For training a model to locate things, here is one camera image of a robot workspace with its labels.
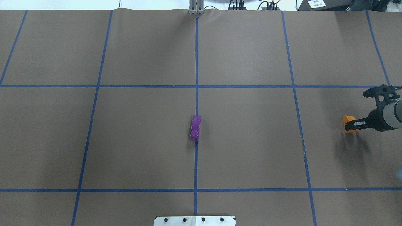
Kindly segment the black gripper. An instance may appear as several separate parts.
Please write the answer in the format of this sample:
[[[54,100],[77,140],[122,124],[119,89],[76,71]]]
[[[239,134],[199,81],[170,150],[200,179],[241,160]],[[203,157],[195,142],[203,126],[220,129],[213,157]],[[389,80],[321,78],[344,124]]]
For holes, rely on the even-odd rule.
[[[364,97],[376,99],[376,109],[369,113],[368,118],[346,123],[346,130],[364,130],[368,128],[368,125],[380,132],[401,129],[402,104],[400,96],[396,93],[397,90],[401,90],[401,86],[383,84],[364,91]]]

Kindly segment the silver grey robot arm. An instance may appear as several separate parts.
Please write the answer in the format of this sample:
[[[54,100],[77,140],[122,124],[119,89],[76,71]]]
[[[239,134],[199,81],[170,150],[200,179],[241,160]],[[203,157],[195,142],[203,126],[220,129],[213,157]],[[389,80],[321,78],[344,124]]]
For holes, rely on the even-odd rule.
[[[373,109],[367,117],[356,120],[352,116],[344,116],[344,131],[355,133],[358,130],[372,128],[379,132],[401,129],[402,127],[402,103],[396,93],[401,86],[380,85],[363,92],[366,98],[375,98],[376,109]]]

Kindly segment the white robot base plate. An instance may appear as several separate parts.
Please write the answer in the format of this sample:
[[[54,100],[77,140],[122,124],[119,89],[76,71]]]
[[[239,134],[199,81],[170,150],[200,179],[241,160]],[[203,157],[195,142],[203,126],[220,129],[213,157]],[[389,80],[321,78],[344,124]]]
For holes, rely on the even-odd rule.
[[[236,226],[235,216],[161,216],[154,226]]]

